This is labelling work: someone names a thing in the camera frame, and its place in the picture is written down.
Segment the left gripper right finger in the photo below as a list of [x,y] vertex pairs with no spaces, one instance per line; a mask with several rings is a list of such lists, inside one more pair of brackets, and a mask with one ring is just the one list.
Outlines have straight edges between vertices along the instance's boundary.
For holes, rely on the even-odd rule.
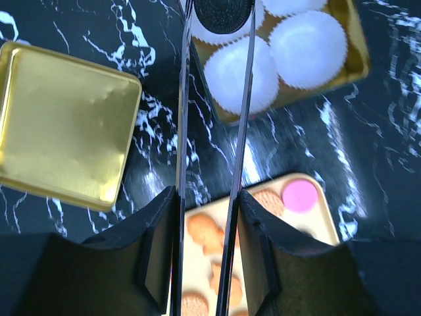
[[[239,211],[257,201],[246,191]],[[420,242],[350,240],[331,246],[273,239],[280,289],[273,315],[419,315]]]

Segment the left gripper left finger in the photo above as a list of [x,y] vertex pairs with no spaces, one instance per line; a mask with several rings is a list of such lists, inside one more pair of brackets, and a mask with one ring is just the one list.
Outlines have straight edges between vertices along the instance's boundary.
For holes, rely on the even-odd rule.
[[163,315],[175,188],[82,243],[55,233],[1,237],[2,315]]

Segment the orange swirl cookie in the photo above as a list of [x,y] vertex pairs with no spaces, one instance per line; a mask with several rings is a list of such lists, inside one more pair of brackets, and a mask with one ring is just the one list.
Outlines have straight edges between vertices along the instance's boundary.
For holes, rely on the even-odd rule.
[[223,252],[224,231],[206,214],[196,214],[187,220],[187,231],[205,255]]

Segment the black sandwich cookie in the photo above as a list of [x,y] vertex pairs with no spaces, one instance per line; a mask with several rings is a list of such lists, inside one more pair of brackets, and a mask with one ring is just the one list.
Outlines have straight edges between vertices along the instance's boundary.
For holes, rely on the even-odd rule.
[[201,25],[214,34],[232,34],[251,16],[254,0],[195,0],[195,13]]

